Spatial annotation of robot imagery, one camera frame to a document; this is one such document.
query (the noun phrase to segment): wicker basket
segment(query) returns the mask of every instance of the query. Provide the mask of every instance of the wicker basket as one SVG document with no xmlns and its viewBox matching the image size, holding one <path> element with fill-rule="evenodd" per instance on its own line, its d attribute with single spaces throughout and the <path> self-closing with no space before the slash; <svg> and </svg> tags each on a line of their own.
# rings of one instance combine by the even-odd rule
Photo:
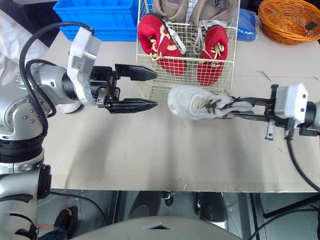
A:
<svg viewBox="0 0 320 240">
<path fill-rule="evenodd" d="M 304 0 L 264 0 L 258 10 L 262 31 L 284 45 L 320 39 L 320 10 Z"/>
</svg>

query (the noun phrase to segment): table surface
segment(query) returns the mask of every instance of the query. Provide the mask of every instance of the table surface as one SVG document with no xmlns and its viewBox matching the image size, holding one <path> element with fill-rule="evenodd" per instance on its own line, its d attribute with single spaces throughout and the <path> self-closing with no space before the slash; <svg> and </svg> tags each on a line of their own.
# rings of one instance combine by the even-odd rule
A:
<svg viewBox="0 0 320 240">
<path fill-rule="evenodd" d="M 68 64 L 71 42 L 60 32 L 45 59 Z M 320 46 L 280 45 L 258 30 L 254 42 L 237 41 L 231 94 L 269 98 L 271 84 L 302 82 L 319 101 Z M 95 65 L 136 64 L 135 42 L 102 42 Z M 269 79 L 261 74 L 263 71 Z M 121 98 L 140 97 L 127 77 Z M 53 188 L 219 192 L 312 192 L 294 168 L 284 130 L 265 140 L 267 124 L 241 118 L 189 121 L 171 114 L 166 101 L 135 114 L 109 114 L 86 106 L 48 119 L 45 163 Z M 296 158 L 320 185 L 319 138 L 295 134 Z"/>
</svg>

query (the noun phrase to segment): blue bag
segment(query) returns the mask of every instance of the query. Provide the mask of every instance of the blue bag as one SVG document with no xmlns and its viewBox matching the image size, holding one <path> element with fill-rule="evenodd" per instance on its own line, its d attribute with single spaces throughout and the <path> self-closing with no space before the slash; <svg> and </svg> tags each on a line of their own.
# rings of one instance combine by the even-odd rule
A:
<svg viewBox="0 0 320 240">
<path fill-rule="evenodd" d="M 253 41 L 257 39 L 256 13 L 240 8 L 237 40 Z"/>
</svg>

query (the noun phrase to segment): robotic arm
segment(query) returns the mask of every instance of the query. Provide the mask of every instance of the robotic arm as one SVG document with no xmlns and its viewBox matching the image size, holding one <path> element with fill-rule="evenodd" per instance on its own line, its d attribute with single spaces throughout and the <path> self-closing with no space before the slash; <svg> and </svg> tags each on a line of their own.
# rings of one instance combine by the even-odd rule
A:
<svg viewBox="0 0 320 240">
<path fill-rule="evenodd" d="M 75 23 L 49 25 L 36 32 L 21 52 L 21 75 L 17 74 L 13 81 L 0 88 L 1 239 L 38 238 L 35 226 L 37 200 L 45 198 L 51 189 L 50 166 L 44 164 L 42 142 L 47 134 L 47 117 L 55 114 L 55 106 L 80 100 L 82 104 L 97 105 L 115 114 L 136 113 L 157 105 L 140 98 L 119 100 L 117 81 L 121 77 L 147 81 L 157 75 L 150 69 L 135 65 L 116 64 L 115 70 L 108 66 L 94 66 L 100 40 L 92 36 L 92 29 L 83 24 L 80 26 L 89 30 L 79 29 L 71 45 L 67 69 L 40 59 L 31 60 L 24 67 L 24 56 L 34 39 L 53 28 L 70 24 Z M 308 93 L 302 83 L 280 88 L 272 85 L 270 99 L 247 97 L 234 100 L 265 107 L 264 114 L 253 111 L 233 113 L 244 119 L 267 122 L 267 140 L 273 140 L 275 127 L 285 128 L 288 147 L 295 128 L 300 128 L 300 135 L 319 135 L 320 102 L 308 101 Z M 289 152 L 299 171 L 292 150 Z M 301 169 L 299 173 L 306 179 Z M 320 192 L 320 188 L 307 182 Z"/>
<path fill-rule="evenodd" d="M 55 106 L 78 100 L 111 114 L 137 113 L 157 105 L 140 98 L 119 99 L 121 77 L 147 81 L 157 75 L 135 65 L 116 64 L 115 70 L 94 66 L 100 42 L 81 27 L 71 45 L 67 69 L 41 59 L 26 64 L 32 93 L 45 117 L 55 114 Z M 48 123 L 43 123 L 20 74 L 0 88 L 0 100 L 0 239 L 35 240 L 37 200 L 51 189 L 50 166 L 44 164 L 42 148 Z"/>
</svg>

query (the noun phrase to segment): red sneaker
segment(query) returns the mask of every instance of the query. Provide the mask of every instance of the red sneaker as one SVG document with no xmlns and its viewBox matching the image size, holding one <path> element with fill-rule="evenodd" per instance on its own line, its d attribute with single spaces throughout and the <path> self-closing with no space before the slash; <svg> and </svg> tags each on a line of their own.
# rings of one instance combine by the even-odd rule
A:
<svg viewBox="0 0 320 240">
<path fill-rule="evenodd" d="M 151 60 L 157 61 L 168 73 L 180 76 L 186 71 L 186 61 L 163 58 L 181 58 L 182 54 L 171 39 L 166 24 L 159 14 L 145 15 L 139 23 L 137 36 L 143 51 L 150 54 Z"/>
<path fill-rule="evenodd" d="M 204 49 L 201 52 L 202 59 L 226 60 L 228 56 L 228 36 L 226 29 L 220 25 L 212 26 L 204 37 Z M 219 80 L 224 63 L 199 61 L 197 67 L 198 82 L 202 86 L 210 86 Z"/>
</svg>

